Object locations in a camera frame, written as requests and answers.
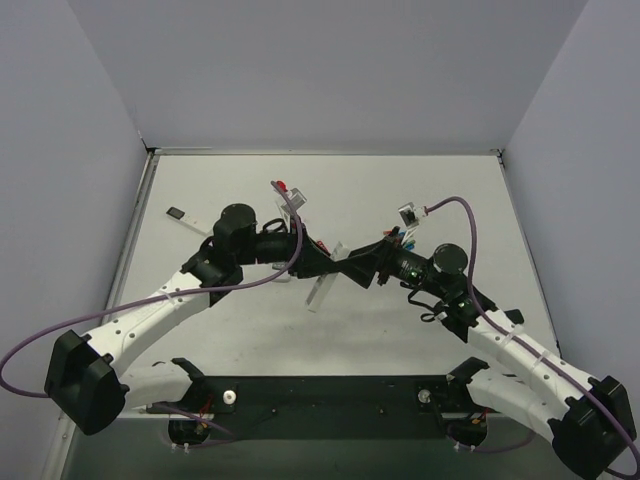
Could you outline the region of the slim white remote control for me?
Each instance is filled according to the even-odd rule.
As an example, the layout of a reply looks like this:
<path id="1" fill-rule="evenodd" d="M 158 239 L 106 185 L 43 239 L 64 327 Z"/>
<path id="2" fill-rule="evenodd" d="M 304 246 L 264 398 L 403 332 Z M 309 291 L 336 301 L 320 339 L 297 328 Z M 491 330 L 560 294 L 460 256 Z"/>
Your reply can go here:
<path id="1" fill-rule="evenodd" d="M 343 260 L 349 255 L 349 253 L 350 249 L 341 242 L 338 242 L 334 247 L 330 258 L 333 261 Z M 328 295 L 331 287 L 335 283 L 337 276 L 337 273 L 329 273 L 320 276 L 316 280 L 312 290 L 310 291 L 305 301 L 305 305 L 308 311 L 317 313 L 320 310 L 320 307 L 326 296 Z"/>

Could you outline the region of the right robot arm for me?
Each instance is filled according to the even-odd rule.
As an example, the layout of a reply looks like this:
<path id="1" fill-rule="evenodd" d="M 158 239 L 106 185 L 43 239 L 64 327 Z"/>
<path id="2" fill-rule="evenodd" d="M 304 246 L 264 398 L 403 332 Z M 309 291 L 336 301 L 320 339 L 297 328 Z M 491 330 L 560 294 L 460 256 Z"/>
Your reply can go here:
<path id="1" fill-rule="evenodd" d="M 639 452 L 625 388 L 570 365 L 482 296 L 459 246 L 443 244 L 424 258 L 385 238 L 350 254 L 341 269 L 363 287 L 394 277 L 438 298 L 435 321 L 510 373 L 504 378 L 487 367 L 473 373 L 466 383 L 471 401 L 545 439 L 576 475 L 596 479 L 624 450 Z"/>

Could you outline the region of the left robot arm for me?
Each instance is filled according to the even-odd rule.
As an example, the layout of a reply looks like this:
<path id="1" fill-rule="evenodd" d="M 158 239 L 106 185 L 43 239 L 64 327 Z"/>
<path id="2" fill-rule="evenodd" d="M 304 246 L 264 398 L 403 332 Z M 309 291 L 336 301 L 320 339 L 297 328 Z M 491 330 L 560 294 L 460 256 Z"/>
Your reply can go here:
<path id="1" fill-rule="evenodd" d="M 83 335 L 73 330 L 54 343 L 45 392 L 86 435 L 114 422 L 128 408 L 173 402 L 193 411 L 205 387 L 172 365 L 135 372 L 134 361 L 188 318 L 244 287 L 243 266 L 281 264 L 285 272 L 317 278 L 324 286 L 349 249 L 327 252 L 291 214 L 284 226 L 259 229 L 255 211 L 232 204 L 221 213 L 198 251 L 152 296 L 123 307 L 110 322 Z"/>

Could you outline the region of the white remote black tip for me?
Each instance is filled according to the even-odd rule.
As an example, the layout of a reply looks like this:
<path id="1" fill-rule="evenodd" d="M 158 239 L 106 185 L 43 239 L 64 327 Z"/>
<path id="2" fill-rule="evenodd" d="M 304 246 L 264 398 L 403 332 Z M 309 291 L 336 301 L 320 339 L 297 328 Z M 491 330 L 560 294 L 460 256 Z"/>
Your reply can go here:
<path id="1" fill-rule="evenodd" d="M 208 237 L 211 234 L 211 229 L 207 225 L 196 219 L 195 217 L 187 214 L 185 211 L 171 206 L 167 209 L 166 215 L 172 220 L 178 222 L 185 228 L 201 235 L 202 237 Z"/>

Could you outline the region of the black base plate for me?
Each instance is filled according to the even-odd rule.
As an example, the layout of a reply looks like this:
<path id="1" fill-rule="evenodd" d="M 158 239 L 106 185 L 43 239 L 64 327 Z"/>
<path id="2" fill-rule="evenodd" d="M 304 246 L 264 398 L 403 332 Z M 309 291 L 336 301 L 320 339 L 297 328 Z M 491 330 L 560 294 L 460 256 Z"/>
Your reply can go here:
<path id="1" fill-rule="evenodd" d="M 237 440 L 482 442 L 491 412 L 443 375 L 204 376 L 174 406 L 211 415 L 211 438 Z"/>

